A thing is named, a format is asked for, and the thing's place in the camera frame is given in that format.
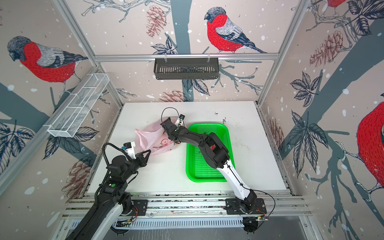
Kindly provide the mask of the pink plastic bag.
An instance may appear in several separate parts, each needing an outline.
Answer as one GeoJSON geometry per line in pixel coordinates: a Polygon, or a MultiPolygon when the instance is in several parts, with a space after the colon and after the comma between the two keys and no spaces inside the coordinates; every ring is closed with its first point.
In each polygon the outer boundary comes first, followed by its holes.
{"type": "Polygon", "coordinates": [[[160,155],[172,151],[176,143],[168,138],[168,134],[158,120],[142,130],[135,129],[135,150],[143,152],[151,150],[151,155],[160,155]]]}

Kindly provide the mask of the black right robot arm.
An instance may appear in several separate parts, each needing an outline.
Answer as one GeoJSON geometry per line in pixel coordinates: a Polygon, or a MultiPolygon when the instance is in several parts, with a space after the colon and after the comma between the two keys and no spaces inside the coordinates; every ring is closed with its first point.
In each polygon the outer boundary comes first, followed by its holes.
{"type": "Polygon", "coordinates": [[[206,163],[218,170],[231,186],[239,203],[239,212],[243,214],[256,214],[263,211],[255,191],[251,190],[232,164],[229,150],[215,133],[199,134],[190,131],[184,126],[175,125],[170,118],[162,121],[161,126],[168,135],[168,139],[180,144],[186,143],[199,148],[206,163]]]}

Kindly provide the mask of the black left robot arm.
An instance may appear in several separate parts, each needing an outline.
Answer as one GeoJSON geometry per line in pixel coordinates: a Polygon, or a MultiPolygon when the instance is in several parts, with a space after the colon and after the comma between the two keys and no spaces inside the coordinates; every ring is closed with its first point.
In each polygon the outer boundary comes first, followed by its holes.
{"type": "Polygon", "coordinates": [[[147,165],[150,150],[136,154],[135,159],[120,155],[108,166],[108,173],[95,193],[95,202],[67,240],[102,240],[123,215],[132,223],[144,216],[147,200],[133,200],[126,191],[129,178],[136,178],[139,168],[147,165]]]}

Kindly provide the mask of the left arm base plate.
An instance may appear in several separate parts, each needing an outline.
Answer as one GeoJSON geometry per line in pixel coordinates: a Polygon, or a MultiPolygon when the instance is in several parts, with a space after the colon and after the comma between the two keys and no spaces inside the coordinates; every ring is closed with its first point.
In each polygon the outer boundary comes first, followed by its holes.
{"type": "Polygon", "coordinates": [[[145,216],[148,208],[148,200],[130,200],[122,203],[122,216],[139,217],[145,216]]]}

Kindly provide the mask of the black hanging wall basket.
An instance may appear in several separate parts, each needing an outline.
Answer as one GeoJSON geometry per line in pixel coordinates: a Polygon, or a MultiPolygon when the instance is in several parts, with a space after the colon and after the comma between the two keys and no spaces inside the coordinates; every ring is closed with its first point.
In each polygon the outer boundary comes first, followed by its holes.
{"type": "Polygon", "coordinates": [[[214,80],[219,77],[218,58],[156,59],[157,80],[214,80]]]}

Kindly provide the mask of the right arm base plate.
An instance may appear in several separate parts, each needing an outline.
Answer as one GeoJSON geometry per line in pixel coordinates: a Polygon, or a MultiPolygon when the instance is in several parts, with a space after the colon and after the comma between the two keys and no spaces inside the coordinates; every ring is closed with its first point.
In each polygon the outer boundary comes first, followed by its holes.
{"type": "Polygon", "coordinates": [[[235,199],[225,199],[224,210],[228,215],[266,215],[266,205],[263,199],[257,198],[252,203],[235,199]]]}

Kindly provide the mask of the aluminium mounting rail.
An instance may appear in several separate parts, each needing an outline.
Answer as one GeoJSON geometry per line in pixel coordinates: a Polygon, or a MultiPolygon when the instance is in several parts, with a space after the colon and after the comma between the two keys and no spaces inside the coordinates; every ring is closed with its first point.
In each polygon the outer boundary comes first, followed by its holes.
{"type": "Polygon", "coordinates": [[[275,217],[298,218],[307,230],[315,227],[312,213],[302,197],[288,191],[257,192],[257,196],[265,202],[266,215],[228,215],[224,210],[225,199],[235,199],[230,191],[132,193],[133,200],[148,200],[146,215],[132,223],[129,217],[119,216],[113,227],[119,230],[242,227],[247,217],[260,223],[275,217]]]}

